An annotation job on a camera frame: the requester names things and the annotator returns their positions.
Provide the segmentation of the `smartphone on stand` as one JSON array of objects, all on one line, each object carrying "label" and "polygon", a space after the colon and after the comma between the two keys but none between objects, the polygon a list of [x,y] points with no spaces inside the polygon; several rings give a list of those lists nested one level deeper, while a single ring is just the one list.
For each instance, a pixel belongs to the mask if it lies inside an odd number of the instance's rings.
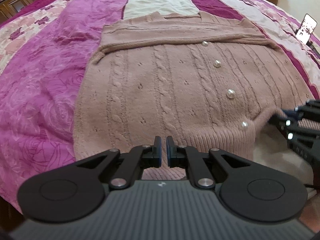
[{"label": "smartphone on stand", "polygon": [[307,44],[316,27],[317,21],[309,14],[306,14],[300,27],[295,32],[296,38],[302,42],[302,44]]}]

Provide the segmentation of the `pink knitted cardigan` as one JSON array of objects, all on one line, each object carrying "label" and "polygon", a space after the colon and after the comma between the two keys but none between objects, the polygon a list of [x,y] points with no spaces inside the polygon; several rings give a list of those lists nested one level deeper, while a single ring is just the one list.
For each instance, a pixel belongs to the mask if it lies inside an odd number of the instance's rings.
[{"label": "pink knitted cardigan", "polygon": [[269,118],[312,98],[289,57],[248,19],[154,12],[106,25],[74,113],[81,160],[172,136],[253,158]]}]

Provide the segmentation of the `pink purple striped bedspread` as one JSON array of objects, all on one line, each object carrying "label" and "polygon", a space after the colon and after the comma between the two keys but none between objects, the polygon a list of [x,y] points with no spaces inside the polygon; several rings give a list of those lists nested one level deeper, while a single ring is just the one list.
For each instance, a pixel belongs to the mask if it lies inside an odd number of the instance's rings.
[{"label": "pink purple striped bedspread", "polygon": [[252,21],[319,97],[319,58],[296,39],[299,22],[266,0],[55,0],[1,27],[1,197],[18,207],[26,179],[75,161],[74,103],[104,25],[200,10]]}]

